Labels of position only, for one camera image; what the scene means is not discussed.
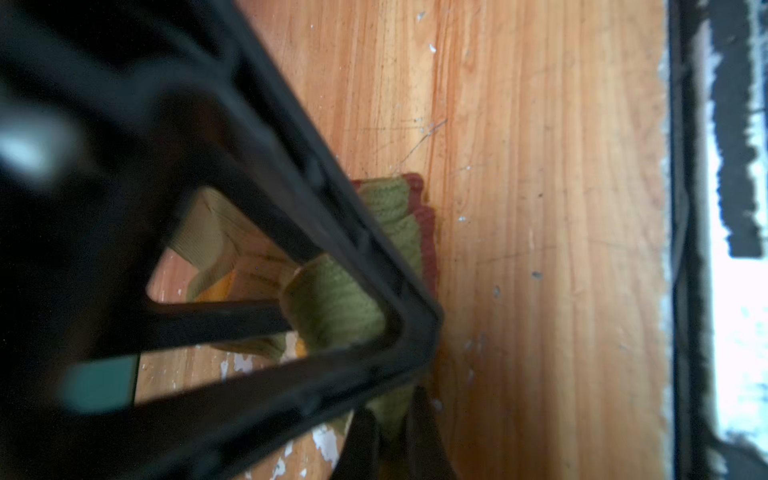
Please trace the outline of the green striped sock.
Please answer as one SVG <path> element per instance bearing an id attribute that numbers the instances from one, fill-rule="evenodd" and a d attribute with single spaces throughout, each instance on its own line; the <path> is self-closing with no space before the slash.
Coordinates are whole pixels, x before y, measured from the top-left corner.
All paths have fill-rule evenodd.
<path id="1" fill-rule="evenodd" d="M 359 197 L 431 292 L 438 283 L 434 209 L 417 173 L 356 180 Z M 228 199 L 213 189 L 196 196 L 170 249 L 197 269 L 190 302 L 275 300 L 309 353 L 380 335 L 384 314 L 328 254 L 300 266 Z"/>

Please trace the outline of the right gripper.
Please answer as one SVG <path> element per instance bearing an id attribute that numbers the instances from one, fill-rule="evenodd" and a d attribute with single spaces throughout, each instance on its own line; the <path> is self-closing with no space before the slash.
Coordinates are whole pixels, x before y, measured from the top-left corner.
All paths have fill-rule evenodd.
<path id="1" fill-rule="evenodd" d="M 11 478 L 194 479 L 157 408 L 83 414 L 70 365 L 130 353 L 164 310 L 144 289 L 182 196 L 154 153 L 157 96 L 130 68 L 196 40 L 194 1 L 1 5 L 1 463 Z"/>

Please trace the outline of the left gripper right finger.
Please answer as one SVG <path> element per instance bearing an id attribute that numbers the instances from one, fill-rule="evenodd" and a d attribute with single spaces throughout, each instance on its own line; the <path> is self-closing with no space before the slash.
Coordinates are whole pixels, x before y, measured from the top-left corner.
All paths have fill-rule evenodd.
<path id="1" fill-rule="evenodd" d="M 423 386 L 415 388 L 406 417 L 405 452 L 409 479 L 456 480 L 443 446 L 433 406 Z"/>

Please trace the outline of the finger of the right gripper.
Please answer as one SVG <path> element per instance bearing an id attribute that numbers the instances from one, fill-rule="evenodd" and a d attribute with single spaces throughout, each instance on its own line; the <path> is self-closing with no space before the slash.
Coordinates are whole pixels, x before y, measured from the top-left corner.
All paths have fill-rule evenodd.
<path id="1" fill-rule="evenodd" d="M 363 343 L 136 407 L 159 409 L 163 430 L 181 427 L 198 457 L 194 479 L 226 479 L 321 422 L 373 413 L 368 401 L 411 385 L 435 354 L 443 313 L 235 5 L 194 2 L 197 39 L 174 39 L 178 54 L 142 60 L 132 72 L 158 98 L 153 150 L 171 161 L 171 183 L 181 197 L 218 189 L 301 266 L 330 255 L 386 321 Z M 378 478 L 392 466 L 409 479 L 406 417 L 393 439 L 379 426 Z"/>

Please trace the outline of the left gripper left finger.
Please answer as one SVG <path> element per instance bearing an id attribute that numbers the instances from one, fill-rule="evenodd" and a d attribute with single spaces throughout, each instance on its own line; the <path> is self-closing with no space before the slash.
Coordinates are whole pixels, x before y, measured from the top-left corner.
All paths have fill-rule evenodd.
<path id="1" fill-rule="evenodd" d="M 375 480 L 379 470 L 380 431 L 368 409 L 355 412 L 330 480 Z"/>

